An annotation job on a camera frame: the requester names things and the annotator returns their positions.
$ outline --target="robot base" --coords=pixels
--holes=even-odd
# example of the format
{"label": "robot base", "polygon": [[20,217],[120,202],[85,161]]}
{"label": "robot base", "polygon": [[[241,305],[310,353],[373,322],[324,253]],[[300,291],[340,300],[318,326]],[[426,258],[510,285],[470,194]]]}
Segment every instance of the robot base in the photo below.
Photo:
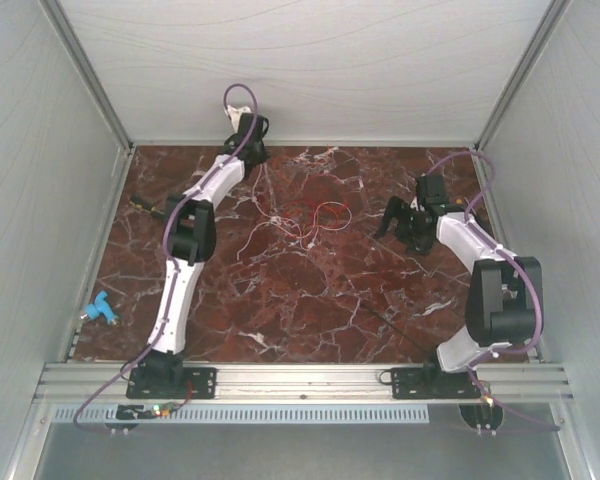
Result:
{"label": "robot base", "polygon": [[217,374],[212,367],[184,367],[180,355],[153,350],[131,371],[127,398],[213,399]]}

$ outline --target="metal frame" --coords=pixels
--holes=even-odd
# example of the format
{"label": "metal frame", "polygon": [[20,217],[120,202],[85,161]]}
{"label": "metal frame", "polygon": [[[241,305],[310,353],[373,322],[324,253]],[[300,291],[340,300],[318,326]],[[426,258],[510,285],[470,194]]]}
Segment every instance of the metal frame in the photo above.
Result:
{"label": "metal frame", "polygon": [[[111,227],[113,226],[118,203],[120,202],[120,197],[122,196],[122,190],[124,188],[135,151],[135,147],[132,147],[131,149],[120,148],[116,161],[113,165],[111,177],[114,177],[115,181],[113,182],[113,187],[111,188],[109,199],[107,201],[109,210],[107,211],[106,217],[100,225],[98,243],[95,245],[87,261],[87,271],[85,272],[82,286],[80,288],[82,294],[76,299],[74,312],[78,312],[87,303],[89,303],[89,298],[93,292],[93,287],[96,282],[100,263],[102,262],[105,247],[107,246],[107,241],[109,239]],[[69,322],[67,333],[61,342],[61,349],[56,357],[59,361],[67,360],[73,355],[73,349],[75,343],[77,342],[77,335],[81,329],[82,323],[76,314]]]}
{"label": "metal frame", "polygon": [[89,57],[87,57],[87,54],[82,48],[64,9],[58,0],[40,0],[40,4],[58,32],[58,36],[68,50],[69,56],[74,61],[87,89],[91,92],[91,95],[93,95],[96,104],[102,112],[102,116],[109,124],[109,128],[111,128],[111,131],[118,139],[118,142],[120,142],[120,145],[127,149],[131,148],[131,139],[113,109],[109,97],[100,83],[93,65],[91,65],[91,62],[89,61]]}
{"label": "metal frame", "polygon": [[[493,395],[507,403],[548,403],[552,409],[562,412],[573,401],[564,369],[559,364],[540,363],[484,364],[477,368],[480,380],[488,382]],[[480,400],[394,400],[391,386],[379,381],[382,372],[394,367],[419,365],[397,364],[207,364],[187,362],[187,366],[204,365],[218,369],[216,399],[196,401],[200,409],[241,411],[252,406],[258,411],[308,411],[312,406],[324,405],[329,411],[378,412],[380,423],[427,423],[404,421],[395,413],[412,409],[423,410],[433,404],[475,404]],[[20,436],[18,446],[9,468],[10,480],[32,480],[35,477],[44,445],[52,423],[66,423],[66,415],[57,415],[58,409],[80,405],[97,387],[119,372],[122,363],[51,363],[45,365],[33,403]],[[130,402],[125,396],[126,381],[118,380],[94,402],[99,411],[110,411],[117,404]],[[367,418],[353,415],[347,423],[369,423]],[[188,416],[174,421],[191,423]],[[227,422],[227,416],[216,413],[215,419],[206,423]],[[285,423],[273,418],[273,423]],[[572,436],[570,431],[563,436]],[[584,479],[577,474],[582,465],[569,462],[572,478]]]}
{"label": "metal frame", "polygon": [[[225,138],[216,140],[149,140],[138,139],[133,142],[137,147],[217,147],[222,145]],[[268,147],[333,147],[341,145],[347,147],[379,147],[379,148],[470,148],[474,146],[472,140],[285,140],[268,139]]]}
{"label": "metal frame", "polygon": [[[379,376],[396,364],[200,364],[218,369],[216,398],[196,404],[475,404],[481,400],[394,400]],[[81,403],[120,371],[122,363],[65,363],[44,367],[34,404]],[[510,403],[570,402],[564,369],[545,363],[494,363],[477,368],[493,395]],[[119,379],[95,403],[129,403]]]}
{"label": "metal frame", "polygon": [[[472,159],[480,187],[484,187],[490,175],[488,166],[486,162],[483,162],[475,155],[472,155]],[[498,212],[497,204],[491,190],[487,190],[484,202],[487,208],[487,213],[489,215],[489,221],[491,223],[491,228],[493,229],[494,237],[499,242],[509,245],[504,233],[504,227]],[[536,354],[537,357],[530,358],[530,362],[543,362],[550,359],[550,352],[544,348],[544,342],[542,339],[536,347]],[[564,455],[571,478],[578,480],[592,480],[594,476],[589,468],[586,457],[582,450],[578,434],[575,431],[573,414],[570,405],[557,401],[550,403],[549,406],[551,408],[553,421],[561,426],[561,430],[558,432],[558,440],[560,442],[562,453]]]}
{"label": "metal frame", "polygon": [[558,24],[558,21],[562,17],[562,14],[565,12],[570,1],[571,0],[552,0],[542,17],[542,20],[540,20],[540,24],[533,34],[529,46],[527,46],[527,49],[522,54],[522,57],[514,69],[511,78],[507,82],[507,85],[504,87],[493,112],[489,116],[489,120],[487,120],[487,124],[476,143],[476,149],[484,149],[493,138],[505,112],[535,65],[536,60],[538,60],[551,32],[553,32],[553,29]]}

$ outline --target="gray floor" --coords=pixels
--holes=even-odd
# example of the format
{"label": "gray floor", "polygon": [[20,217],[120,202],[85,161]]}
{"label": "gray floor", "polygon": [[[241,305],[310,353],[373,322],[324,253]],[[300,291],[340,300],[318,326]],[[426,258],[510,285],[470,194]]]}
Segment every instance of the gray floor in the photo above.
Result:
{"label": "gray floor", "polygon": [[[526,407],[547,418],[546,407]],[[457,407],[430,425],[146,425],[129,438],[57,424],[37,480],[568,478],[555,434],[478,438]],[[528,428],[507,418],[502,431]]]}

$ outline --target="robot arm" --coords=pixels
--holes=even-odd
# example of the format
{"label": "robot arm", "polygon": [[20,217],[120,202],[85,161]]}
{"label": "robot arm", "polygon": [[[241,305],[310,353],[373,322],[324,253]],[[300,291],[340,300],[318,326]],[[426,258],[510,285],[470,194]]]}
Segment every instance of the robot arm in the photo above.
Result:
{"label": "robot arm", "polygon": [[[228,154],[218,155],[213,166],[196,185],[182,195],[170,196],[167,201],[167,215],[170,215],[184,196],[198,192],[182,209],[170,232],[169,250],[173,258],[167,260],[165,288],[149,343],[159,334],[162,319],[168,318],[169,322],[153,347],[155,351],[178,354],[184,349],[185,328],[193,291],[204,262],[211,257],[215,248],[214,210],[245,176],[245,163],[235,158],[225,164],[229,157]],[[195,222],[193,228],[186,226],[191,217]],[[195,253],[192,252],[193,245],[198,247]],[[177,283],[170,296],[173,281]]]}
{"label": "robot arm", "polygon": [[465,216],[462,205],[450,202],[441,175],[418,178],[411,204],[392,197],[376,238],[387,233],[393,218],[398,220],[395,235],[407,244],[408,253],[426,255],[437,240],[471,272],[465,326],[437,348],[437,362],[443,372],[466,371],[484,355],[497,356],[498,351],[532,337],[536,322],[531,295],[502,254],[524,270],[541,299],[539,262],[506,250],[473,215]]}
{"label": "robot arm", "polygon": [[187,383],[196,382],[197,373],[184,371],[182,352],[193,291],[216,247],[214,211],[236,184],[268,158],[262,140],[269,121],[245,109],[228,113],[236,120],[237,131],[225,142],[222,154],[196,185],[167,199],[165,287],[148,340],[152,348],[131,372],[129,398],[184,398]]}

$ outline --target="red marble surface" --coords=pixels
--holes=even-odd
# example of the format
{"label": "red marble surface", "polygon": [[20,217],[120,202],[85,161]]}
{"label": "red marble surface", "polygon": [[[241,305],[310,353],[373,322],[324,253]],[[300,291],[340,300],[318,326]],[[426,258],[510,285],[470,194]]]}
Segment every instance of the red marble surface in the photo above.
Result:
{"label": "red marble surface", "polygon": [[[257,171],[216,212],[218,246],[194,293],[186,358],[214,362],[419,362],[424,353],[363,306],[393,321],[426,350],[464,324],[469,274],[444,246],[405,254],[390,233],[372,238],[391,195],[411,199],[415,178],[448,150],[417,148],[270,148],[257,188],[265,212],[307,224],[312,205],[342,202],[344,230],[321,230],[314,246],[267,221],[251,199]],[[216,155],[208,147],[141,147],[132,162],[94,293],[109,292],[122,325],[84,325],[74,359],[127,360],[146,344],[164,284],[163,225],[133,207],[138,194],[158,207],[190,187]],[[443,170],[453,197],[478,181],[469,157]],[[320,222],[342,225],[344,211]]]}

